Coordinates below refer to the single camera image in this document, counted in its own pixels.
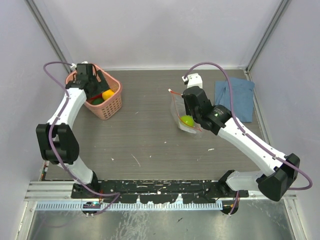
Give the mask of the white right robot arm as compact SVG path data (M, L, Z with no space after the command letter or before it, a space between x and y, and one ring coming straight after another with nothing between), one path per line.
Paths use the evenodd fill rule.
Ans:
M297 179L300 158L294 153L285 155L273 149L240 123L226 107L212 105L202 88L187 88L182 98L187 113L196 123L233 144L259 167L259 171L229 171L221 178L220 193L231 197L236 191L260 191L268 199L278 202Z

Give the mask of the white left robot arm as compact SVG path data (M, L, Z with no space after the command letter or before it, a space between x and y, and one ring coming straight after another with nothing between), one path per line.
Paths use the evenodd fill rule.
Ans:
M109 89L101 70L93 63L69 63L75 78L62 84L51 75L47 66L44 72L63 90L64 96L53 116L45 124L38 124L36 136L43 160L64 169L88 198L104 196L94 171L80 158L80 146L73 133L73 124L80 108L88 99Z

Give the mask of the green toy apple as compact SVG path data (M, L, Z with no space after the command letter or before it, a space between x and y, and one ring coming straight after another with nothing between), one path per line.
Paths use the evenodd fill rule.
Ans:
M188 127L193 128L195 126L194 119L190 115L183 115L180 117L180 120L183 124Z

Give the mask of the clear zip top bag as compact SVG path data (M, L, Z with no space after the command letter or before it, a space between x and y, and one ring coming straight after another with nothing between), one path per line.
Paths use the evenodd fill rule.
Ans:
M196 123L190 113L187 113L182 94L168 89L171 96L170 113L178 129L193 138L199 139L203 135L201 126Z

